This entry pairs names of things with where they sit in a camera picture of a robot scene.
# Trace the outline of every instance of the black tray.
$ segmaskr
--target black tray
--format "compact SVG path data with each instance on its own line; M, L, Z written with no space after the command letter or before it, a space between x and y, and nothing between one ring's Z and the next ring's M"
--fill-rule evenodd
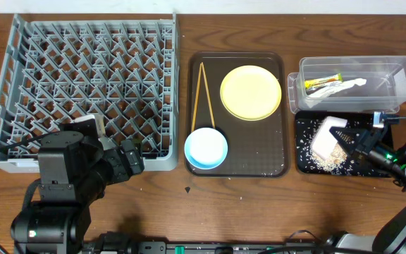
M384 174L377 172L376 167L365 162L358 165L352 159L347 157L344 165L340 169L330 172L318 169L317 165L307 156L307 152L311 149L309 146L311 140L309 137L313 136L317 130L318 125L327 117L334 116L342 119L347 119L348 128L364 128L367 130L372 129L373 114L366 113L345 113L345 112L327 112L327 111L299 111L295 115L295 151L297 168L302 173L306 174L332 174L337 176L370 176L370 177L388 177ZM391 127L383 137L382 142L393 147L393 135Z
M288 132L286 130L287 102L283 64L281 58L269 52L200 52L189 66L189 95L187 102L187 130L190 134L195 103L195 90L199 65L203 61L216 129L228 141L228 155L215 169L204 170L192 166L187 160L187 170L197 176L262 176L279 177L289 170ZM280 107L260 121L244 121L230 114L222 104L220 85L234 68L245 65L260 66L274 74L281 85ZM211 127L208 101L203 78L200 81L199 101L195 129Z

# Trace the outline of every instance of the dark brown tray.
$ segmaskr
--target dark brown tray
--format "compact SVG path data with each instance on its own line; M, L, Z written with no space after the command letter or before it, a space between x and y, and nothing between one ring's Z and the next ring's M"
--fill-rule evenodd
M190 134L199 65L203 61L216 129L228 141L228 155L215 169L198 169L187 160L187 170L197 176L262 176L279 177L289 170L289 146L285 103L287 91L281 58L271 52L200 52L189 66L189 94L187 103L186 136ZM230 114L222 104L220 85L234 68L254 65L273 73L281 85L280 107L269 117L260 121L244 121ZM195 129L211 127L204 81L200 81L199 101Z

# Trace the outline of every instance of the beige granules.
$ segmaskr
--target beige granules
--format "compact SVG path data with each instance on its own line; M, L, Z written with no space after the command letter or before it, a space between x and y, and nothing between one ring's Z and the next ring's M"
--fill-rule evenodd
M339 144L336 144L335 149L332 151L330 157L327 160L323 160L311 151L311 159L318 168L324 171L333 171L334 169L341 166L342 163L347 159L347 155Z

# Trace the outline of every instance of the gray drying rack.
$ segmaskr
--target gray drying rack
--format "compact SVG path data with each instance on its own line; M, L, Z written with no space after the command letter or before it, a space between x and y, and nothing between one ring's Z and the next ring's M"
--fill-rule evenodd
M26 22L14 15L0 75L0 147L97 113L109 140L142 140L145 170L178 163L178 21ZM39 142L0 168L39 170Z

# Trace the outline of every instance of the plastic container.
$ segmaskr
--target plastic container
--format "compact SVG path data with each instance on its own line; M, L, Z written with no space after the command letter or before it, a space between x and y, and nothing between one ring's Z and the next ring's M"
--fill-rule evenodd
M340 73L344 81L364 78L366 85L354 86L325 98L309 97L305 80ZM396 113L406 102L406 56L307 57L300 71L288 76L292 113L312 111L387 111Z
M0 75L0 147L98 113L109 140L142 141L145 170L178 163L178 21L26 22L14 15ZM39 142L0 152L38 172Z

